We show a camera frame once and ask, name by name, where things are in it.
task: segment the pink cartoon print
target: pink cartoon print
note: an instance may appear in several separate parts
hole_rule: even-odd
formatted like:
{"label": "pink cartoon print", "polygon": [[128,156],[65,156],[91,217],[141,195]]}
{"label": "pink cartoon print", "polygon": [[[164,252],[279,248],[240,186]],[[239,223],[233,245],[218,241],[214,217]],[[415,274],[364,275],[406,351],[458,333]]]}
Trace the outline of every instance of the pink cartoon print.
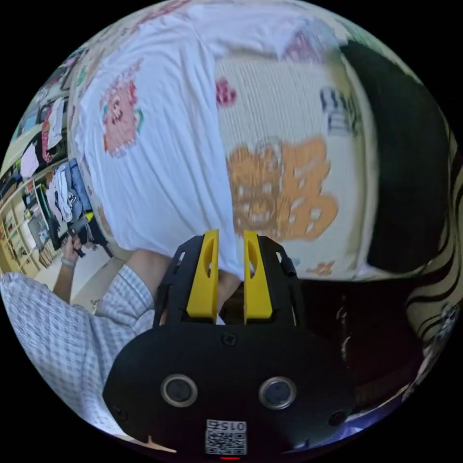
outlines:
{"label": "pink cartoon print", "polygon": [[137,31],[142,24],[147,23],[148,21],[151,21],[153,19],[159,18],[160,16],[164,16],[165,14],[172,13],[173,11],[178,10],[179,8],[181,8],[189,2],[190,0],[172,0],[164,4],[160,8],[155,7],[154,9],[149,10],[145,14],[145,16],[143,16],[143,18],[141,18],[140,21],[138,21],[135,24],[132,33]]}
{"label": "pink cartoon print", "polygon": [[222,108],[233,106],[236,102],[236,90],[230,88],[228,80],[223,77],[216,82],[216,100]]}
{"label": "pink cartoon print", "polygon": [[306,19],[283,55],[285,60],[322,64],[340,59],[338,39],[325,21]]}
{"label": "pink cartoon print", "polygon": [[111,157],[120,158],[124,148],[132,146],[143,123],[143,113],[137,107],[134,83],[141,60],[119,76],[105,92],[100,107],[103,109],[104,148]]}

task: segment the white cloth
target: white cloth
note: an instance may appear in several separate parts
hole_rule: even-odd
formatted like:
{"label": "white cloth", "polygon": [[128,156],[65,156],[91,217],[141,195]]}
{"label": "white cloth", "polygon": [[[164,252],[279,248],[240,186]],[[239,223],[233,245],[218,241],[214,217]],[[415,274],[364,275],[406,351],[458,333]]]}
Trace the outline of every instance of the white cloth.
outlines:
{"label": "white cloth", "polygon": [[59,207],[55,203],[55,186],[54,183],[50,183],[47,191],[45,192],[45,196],[47,197],[48,207],[50,212],[55,216],[55,218],[60,222],[60,224],[65,223],[64,215],[59,210]]}
{"label": "white cloth", "polygon": [[215,62],[243,49],[279,59],[301,21],[285,6],[194,5],[142,24],[102,61],[75,140],[119,246],[173,256],[218,229],[219,267],[243,278]]}
{"label": "white cloth", "polygon": [[52,105],[52,111],[48,122],[50,123],[50,132],[48,134],[47,149],[53,148],[61,140],[61,131],[63,128],[63,111],[64,111],[64,98],[59,97]]}
{"label": "white cloth", "polygon": [[31,143],[21,158],[21,167],[19,173],[22,178],[30,178],[39,167],[39,161],[35,153],[35,146]]}
{"label": "white cloth", "polygon": [[58,192],[58,207],[66,222],[72,220],[72,211],[68,204],[68,182],[66,180],[65,165],[61,164],[56,172],[50,186],[54,187],[54,190]]}

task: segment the checkered sleeve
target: checkered sleeve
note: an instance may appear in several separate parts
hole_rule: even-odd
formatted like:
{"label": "checkered sleeve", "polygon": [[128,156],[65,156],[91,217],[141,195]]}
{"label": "checkered sleeve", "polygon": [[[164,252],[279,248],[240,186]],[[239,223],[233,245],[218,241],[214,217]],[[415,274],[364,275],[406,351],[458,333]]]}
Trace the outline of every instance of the checkered sleeve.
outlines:
{"label": "checkered sleeve", "polygon": [[88,423],[123,435],[102,392],[118,353],[153,323],[153,299],[139,277],[123,266],[98,316],[20,273],[1,275],[0,291],[16,336],[52,390]]}
{"label": "checkered sleeve", "polygon": [[79,416],[82,367],[89,347],[89,313],[65,304],[20,273],[1,275],[6,312],[32,364],[53,391]]}

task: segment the sticker label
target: sticker label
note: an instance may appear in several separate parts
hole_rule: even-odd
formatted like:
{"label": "sticker label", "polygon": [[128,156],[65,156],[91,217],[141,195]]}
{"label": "sticker label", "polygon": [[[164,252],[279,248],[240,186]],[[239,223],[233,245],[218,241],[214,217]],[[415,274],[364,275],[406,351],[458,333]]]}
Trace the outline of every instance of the sticker label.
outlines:
{"label": "sticker label", "polygon": [[205,451],[212,455],[246,455],[246,422],[207,420]]}

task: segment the black fabric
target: black fabric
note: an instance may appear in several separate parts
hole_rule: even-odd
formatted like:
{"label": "black fabric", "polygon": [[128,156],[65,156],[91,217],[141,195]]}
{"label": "black fabric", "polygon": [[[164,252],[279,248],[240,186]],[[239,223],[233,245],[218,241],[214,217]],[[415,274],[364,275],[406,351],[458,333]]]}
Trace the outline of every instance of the black fabric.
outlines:
{"label": "black fabric", "polygon": [[424,86],[355,41],[341,47],[368,96],[377,128],[378,209],[368,264],[413,271],[438,254],[448,209],[449,141]]}

